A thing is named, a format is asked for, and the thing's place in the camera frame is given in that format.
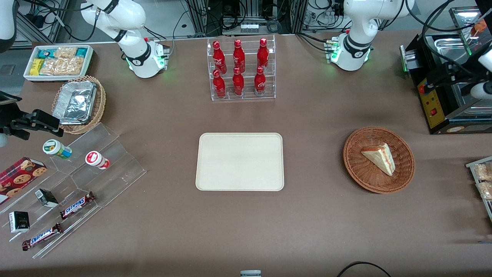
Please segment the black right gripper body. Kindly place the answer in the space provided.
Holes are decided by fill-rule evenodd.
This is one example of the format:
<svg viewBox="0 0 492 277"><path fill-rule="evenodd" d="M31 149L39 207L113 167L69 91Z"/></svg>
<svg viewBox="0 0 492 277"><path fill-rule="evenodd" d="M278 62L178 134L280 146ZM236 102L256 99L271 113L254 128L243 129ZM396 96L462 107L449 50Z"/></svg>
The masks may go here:
<svg viewBox="0 0 492 277"><path fill-rule="evenodd" d="M30 133L25 128L31 127L32 115L19 109L15 102L1 102L0 127L1 133L7 136L15 136L21 140L28 140Z"/></svg>

